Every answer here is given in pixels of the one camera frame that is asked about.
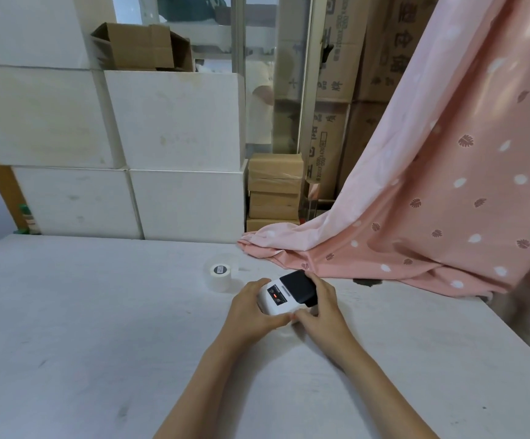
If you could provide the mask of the person's left hand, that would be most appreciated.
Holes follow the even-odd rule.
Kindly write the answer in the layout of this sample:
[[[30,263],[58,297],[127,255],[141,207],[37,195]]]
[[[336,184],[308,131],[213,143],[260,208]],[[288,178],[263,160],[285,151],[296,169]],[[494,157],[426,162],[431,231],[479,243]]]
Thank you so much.
[[[260,335],[260,316],[263,314],[257,304],[261,287],[271,280],[262,278],[248,282],[232,299],[225,323],[218,335],[228,348],[240,353],[263,339]]]

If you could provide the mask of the person's right hand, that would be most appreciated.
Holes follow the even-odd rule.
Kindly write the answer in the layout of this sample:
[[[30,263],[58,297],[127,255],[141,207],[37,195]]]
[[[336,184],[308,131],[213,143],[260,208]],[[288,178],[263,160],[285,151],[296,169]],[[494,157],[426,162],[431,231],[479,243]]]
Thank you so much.
[[[318,315],[312,327],[304,327],[319,349],[336,365],[345,368],[362,349],[339,308],[335,288],[313,272],[305,274],[315,283]]]

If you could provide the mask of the white and black label printer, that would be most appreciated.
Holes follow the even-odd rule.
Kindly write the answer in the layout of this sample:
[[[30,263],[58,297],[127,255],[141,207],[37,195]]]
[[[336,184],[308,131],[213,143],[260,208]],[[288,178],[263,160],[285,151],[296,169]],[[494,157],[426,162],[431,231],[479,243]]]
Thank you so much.
[[[257,305],[268,316],[293,314],[299,309],[317,316],[317,288],[303,270],[296,270],[261,287]]]

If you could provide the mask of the person's right forearm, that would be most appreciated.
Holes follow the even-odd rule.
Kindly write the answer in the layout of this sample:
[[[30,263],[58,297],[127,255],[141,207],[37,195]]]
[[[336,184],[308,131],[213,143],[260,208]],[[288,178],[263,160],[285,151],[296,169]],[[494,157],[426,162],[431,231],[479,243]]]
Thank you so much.
[[[356,389],[381,439],[440,439],[356,340],[338,347],[334,361]]]

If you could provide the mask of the person's left forearm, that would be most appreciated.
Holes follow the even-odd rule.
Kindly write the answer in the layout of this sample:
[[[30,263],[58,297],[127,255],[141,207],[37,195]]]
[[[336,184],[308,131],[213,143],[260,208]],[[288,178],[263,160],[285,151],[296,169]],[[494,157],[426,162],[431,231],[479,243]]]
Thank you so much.
[[[216,339],[152,439],[212,439],[226,383],[245,349]]]

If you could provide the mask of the white label roll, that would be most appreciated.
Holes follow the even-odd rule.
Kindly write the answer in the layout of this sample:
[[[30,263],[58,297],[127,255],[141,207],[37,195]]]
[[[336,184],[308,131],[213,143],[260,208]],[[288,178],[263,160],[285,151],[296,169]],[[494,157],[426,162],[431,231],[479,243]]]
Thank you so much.
[[[208,259],[203,267],[205,287],[216,293],[228,293],[232,288],[232,264],[227,258]]]

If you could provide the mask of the large printed cardboard box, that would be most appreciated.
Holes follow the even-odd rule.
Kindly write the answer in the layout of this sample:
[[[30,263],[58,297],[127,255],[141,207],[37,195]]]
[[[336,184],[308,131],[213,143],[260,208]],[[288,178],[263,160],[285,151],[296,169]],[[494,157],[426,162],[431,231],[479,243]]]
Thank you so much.
[[[317,100],[350,103],[356,85],[371,0],[327,0]]]
[[[439,0],[371,0],[354,100],[388,103]]]
[[[306,179],[318,183],[319,197],[333,199],[342,154],[347,103],[317,103],[313,114]]]
[[[355,102],[349,110],[349,119],[343,143],[342,159],[336,186],[336,196],[367,147],[376,127],[386,110],[387,104]]]

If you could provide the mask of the pink leaf-print curtain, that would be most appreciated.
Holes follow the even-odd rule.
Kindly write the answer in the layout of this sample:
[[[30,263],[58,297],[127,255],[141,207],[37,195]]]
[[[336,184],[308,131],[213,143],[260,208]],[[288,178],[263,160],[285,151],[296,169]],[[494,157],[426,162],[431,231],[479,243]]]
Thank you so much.
[[[238,244],[324,278],[515,287],[530,269],[530,0],[439,0],[331,209]]]

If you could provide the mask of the green bottle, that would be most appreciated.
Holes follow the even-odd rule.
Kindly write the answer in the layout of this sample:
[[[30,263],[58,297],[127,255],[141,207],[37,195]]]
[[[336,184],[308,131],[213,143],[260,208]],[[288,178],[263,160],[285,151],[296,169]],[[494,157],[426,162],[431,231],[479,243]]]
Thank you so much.
[[[19,205],[20,213],[25,221],[26,228],[22,229],[23,234],[28,235],[41,235],[41,229],[36,223],[32,211],[26,204]]]

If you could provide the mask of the open brown cardboard box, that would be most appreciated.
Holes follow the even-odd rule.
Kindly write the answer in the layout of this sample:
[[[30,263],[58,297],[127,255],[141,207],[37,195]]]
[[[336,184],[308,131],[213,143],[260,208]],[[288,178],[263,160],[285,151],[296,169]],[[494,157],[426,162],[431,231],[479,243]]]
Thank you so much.
[[[102,23],[91,38],[103,70],[195,72],[190,41],[163,24]]]

